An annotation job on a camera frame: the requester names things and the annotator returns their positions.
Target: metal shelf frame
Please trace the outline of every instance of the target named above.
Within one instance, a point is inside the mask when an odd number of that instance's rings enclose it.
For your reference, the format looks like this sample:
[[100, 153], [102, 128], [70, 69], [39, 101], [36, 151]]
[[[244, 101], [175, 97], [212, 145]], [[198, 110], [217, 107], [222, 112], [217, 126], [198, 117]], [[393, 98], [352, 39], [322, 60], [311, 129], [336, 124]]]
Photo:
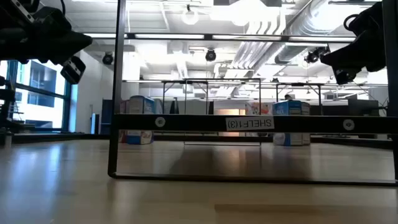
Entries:
[[[321, 184], [321, 185], [364, 185], [397, 187], [398, 186], [398, 2], [396, 0], [382, 0], [384, 13], [384, 33], [386, 43], [387, 77], [389, 89], [388, 117], [339, 117], [339, 116], [261, 116], [261, 119], [273, 119], [274, 128], [264, 130], [278, 133], [350, 133], [350, 134], [393, 134], [393, 155], [395, 180], [330, 180], [330, 179], [278, 179], [256, 177], [220, 177], [196, 175], [151, 175], [151, 174], [126, 174], [117, 170], [118, 163], [118, 134], [120, 129], [146, 129], [159, 131], [227, 131], [228, 118], [241, 116], [214, 116], [214, 115], [171, 115], [171, 114], [120, 114], [121, 83], [123, 72], [123, 46], [124, 38], [156, 40], [160, 38], [139, 38], [139, 35], [125, 34], [126, 0], [118, 0], [118, 16], [116, 28], [116, 49], [113, 80], [113, 117], [111, 123], [111, 139], [109, 144], [108, 175], [116, 179], [134, 180], [186, 180], [210, 182], [262, 182], [276, 184]], [[268, 42], [344, 42], [345, 39], [333, 40], [333, 37], [289, 37], [269, 35], [226, 35], [229, 41], [268, 41]], [[203, 34], [203, 40], [222, 41], [221, 37], [213, 34]], [[347, 127], [347, 121], [354, 126]]]

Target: black equipment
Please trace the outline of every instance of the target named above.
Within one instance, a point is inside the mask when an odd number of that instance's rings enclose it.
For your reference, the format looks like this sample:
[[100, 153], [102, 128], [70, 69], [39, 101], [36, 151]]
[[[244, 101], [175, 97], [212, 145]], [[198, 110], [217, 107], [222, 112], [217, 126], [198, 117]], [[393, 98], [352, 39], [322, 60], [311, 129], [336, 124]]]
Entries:
[[315, 63], [319, 60], [320, 57], [322, 57], [328, 53], [330, 53], [329, 46], [317, 47], [315, 50], [309, 51], [308, 55], [304, 58], [304, 60], [307, 63]]
[[206, 61], [212, 62], [212, 61], [216, 60], [216, 57], [217, 57], [217, 55], [216, 55], [216, 52], [214, 51], [214, 49], [207, 50], [206, 57], [205, 57]]
[[63, 13], [64, 6], [63, 12], [52, 7], [38, 10], [39, 2], [0, 1], [0, 60], [50, 60], [63, 66], [61, 75], [66, 81], [77, 84], [86, 66], [74, 54], [89, 46], [93, 39], [72, 31]]
[[113, 53], [112, 52], [106, 52], [105, 56], [102, 58], [102, 62], [105, 65], [112, 65], [113, 62]]
[[321, 62], [332, 67], [337, 84], [352, 82], [363, 67], [369, 72], [376, 72], [386, 66], [382, 17], [381, 2], [358, 15], [347, 17], [344, 27], [354, 32], [357, 38], [342, 49], [321, 55]]
[[15, 102], [15, 89], [10, 81], [4, 77], [0, 77], [0, 86], [7, 86], [6, 89], [0, 89], [0, 100], [4, 100], [4, 103], [0, 106], [0, 127], [18, 133], [24, 128], [23, 125], [9, 119], [10, 109]]

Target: blue box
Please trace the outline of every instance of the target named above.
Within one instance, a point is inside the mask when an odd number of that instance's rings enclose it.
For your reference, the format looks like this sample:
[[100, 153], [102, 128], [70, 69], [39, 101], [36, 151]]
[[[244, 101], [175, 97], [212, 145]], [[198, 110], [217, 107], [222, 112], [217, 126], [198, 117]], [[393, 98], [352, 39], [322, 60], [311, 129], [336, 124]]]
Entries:
[[[132, 96], [125, 102], [127, 114], [155, 114], [155, 101], [144, 96]], [[150, 144], [154, 141], [153, 131], [127, 130], [126, 143]]]
[[[301, 115], [302, 102], [298, 100], [288, 100], [280, 103], [275, 103], [272, 107], [273, 115]], [[280, 146], [302, 146], [302, 133], [275, 133], [274, 144]]]

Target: exposed duct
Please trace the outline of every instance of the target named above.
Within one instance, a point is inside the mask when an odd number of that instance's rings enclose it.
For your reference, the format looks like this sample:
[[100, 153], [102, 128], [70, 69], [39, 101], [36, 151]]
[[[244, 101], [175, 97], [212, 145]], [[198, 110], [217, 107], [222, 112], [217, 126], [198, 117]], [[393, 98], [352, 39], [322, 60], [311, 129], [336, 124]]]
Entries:
[[[279, 8], [266, 9], [265, 14], [269, 16], [269, 21], [250, 22], [246, 34], [280, 34], [286, 25], [284, 11]], [[264, 52], [268, 49], [270, 43], [267, 42], [243, 42], [236, 53], [232, 62], [233, 68], [250, 69], [252, 68]]]
[[[283, 35], [328, 35], [341, 26], [344, 19], [360, 11], [357, 6], [330, 5], [328, 0], [310, 0]], [[307, 47], [273, 43], [263, 58], [256, 64], [259, 70], [265, 63], [289, 63]]]

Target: black metal bar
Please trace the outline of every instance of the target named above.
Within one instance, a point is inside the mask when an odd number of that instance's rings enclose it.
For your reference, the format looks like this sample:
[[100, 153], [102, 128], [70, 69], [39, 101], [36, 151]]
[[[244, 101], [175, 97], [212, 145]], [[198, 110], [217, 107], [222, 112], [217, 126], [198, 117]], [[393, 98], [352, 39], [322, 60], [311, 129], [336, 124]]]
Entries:
[[206, 114], [209, 114], [208, 111], [208, 102], [209, 102], [209, 83], [206, 83]]
[[312, 87], [312, 86], [309, 86], [310, 88], [311, 88], [311, 90], [313, 90], [317, 95], [319, 95], [319, 93]]
[[[384, 41], [386, 49], [388, 79], [388, 116], [398, 116], [398, 3], [396, 0], [383, 0]], [[395, 180], [398, 182], [398, 138], [393, 136], [393, 156]]]
[[259, 80], [259, 115], [261, 115], [261, 79]]
[[112, 120], [111, 139], [109, 141], [108, 175], [114, 177], [118, 168], [118, 142], [119, 126], [116, 115], [120, 113], [121, 84], [123, 74], [123, 47], [124, 47], [124, 23], [126, 20], [126, 0], [118, 0], [118, 16], [116, 19], [116, 42], [113, 72], [112, 94]]
[[164, 114], [164, 95], [166, 92], [164, 91], [166, 89], [166, 82], [163, 82], [163, 102], [162, 102], [162, 114]]
[[57, 97], [57, 98], [61, 98], [61, 99], [64, 99], [64, 100], [70, 100], [70, 98], [68, 98], [68, 97], [65, 96], [65, 95], [56, 94], [56, 93], [53, 93], [53, 92], [51, 92], [51, 91], [42, 90], [42, 89], [39, 89], [39, 88], [27, 86], [27, 85], [20, 84], [20, 83], [15, 83], [15, 88], [20, 88], [20, 89], [23, 89], [23, 90], [28, 90], [28, 91], [31, 91], [31, 92], [33, 92], [33, 93], [40, 93], [40, 94], [46, 95], [46, 96]]
[[260, 80], [260, 78], [186, 78], [184, 80], [191, 80], [191, 81], [195, 81], [195, 80], [221, 80], [221, 81], [228, 81], [228, 80]]
[[323, 115], [323, 105], [321, 100], [321, 85], [318, 85], [318, 102], [319, 102], [320, 114]]
[[185, 145], [186, 146], [255, 146], [255, 147], [261, 146], [260, 144], [209, 144], [209, 143], [206, 143], [206, 144], [197, 144], [197, 143], [187, 144], [187, 143], [185, 143]]
[[25, 127], [24, 130], [28, 130], [28, 131], [63, 131], [62, 128], [37, 128], [37, 127]]
[[168, 91], [169, 89], [171, 89], [171, 88], [174, 86], [174, 84], [175, 84], [175, 83], [172, 83], [172, 85], [170, 85], [166, 90], [164, 90], [164, 93], [166, 94], [167, 91]]
[[[7, 62], [8, 65], [8, 69], [7, 69], [7, 79], [9, 80], [10, 85], [6, 85], [6, 89], [10, 89], [12, 86], [15, 86], [16, 82], [17, 82], [17, 74], [18, 74], [18, 61], [17, 60], [10, 60]], [[8, 118], [12, 118], [14, 116], [13, 111], [14, 110], [10, 110], [9, 109], [9, 105], [8, 106], [3, 106], [3, 109], [6, 111], [3, 111], [2, 113], [6, 112], [7, 113], [7, 117]]]
[[205, 90], [200, 84], [198, 84], [198, 86], [207, 94], [207, 90]]
[[278, 93], [278, 87], [279, 85], [276, 84], [276, 102], [279, 102], [279, 93]]
[[[157, 118], [165, 119], [162, 127]], [[115, 124], [119, 129], [153, 131], [228, 131], [226, 118], [273, 119], [274, 129], [249, 128], [241, 131], [265, 131], [268, 133], [350, 133], [350, 134], [398, 134], [398, 118], [365, 116], [212, 116], [175, 114], [116, 114]]]
[[[162, 83], [179, 83], [179, 84], [185, 84], [185, 80], [162, 80]], [[194, 83], [202, 83], [206, 84], [206, 81], [188, 81], [188, 84], [194, 84]]]
[[311, 184], [311, 185], [343, 185], [343, 186], [375, 186], [375, 187], [392, 187], [398, 185], [391, 180], [330, 180], [330, 179], [270, 179], [266, 177], [220, 177], [220, 176], [204, 176], [204, 175], [150, 175], [150, 174], [127, 174], [116, 173], [117, 179], [131, 180], [169, 180], [169, 181], [197, 181], [197, 182], [240, 182], [240, 183], [268, 183], [268, 184]]
[[187, 114], [187, 83], [188, 83], [188, 80], [185, 80], [185, 103], [184, 103], [184, 114]]
[[63, 101], [62, 131], [69, 131], [69, 115], [70, 115], [71, 95], [72, 95], [72, 86], [70, 83], [65, 82], [65, 96], [69, 100]]
[[[94, 39], [112, 39], [96, 37]], [[355, 37], [347, 36], [297, 36], [297, 35], [252, 35], [252, 34], [178, 34], [178, 33], [127, 33], [126, 40], [194, 40], [229, 42], [281, 42], [281, 43], [334, 43], [349, 44]]]
[[284, 90], [284, 89], [286, 89], [287, 88], [287, 85], [285, 85], [280, 91], [278, 91], [278, 94], [281, 94], [282, 93], [282, 91]]
[[373, 6], [378, 1], [329, 1], [329, 4], [342, 6]]
[[291, 85], [291, 86], [318, 86], [318, 85], [325, 85], [324, 83], [278, 83], [278, 84], [279, 85]]

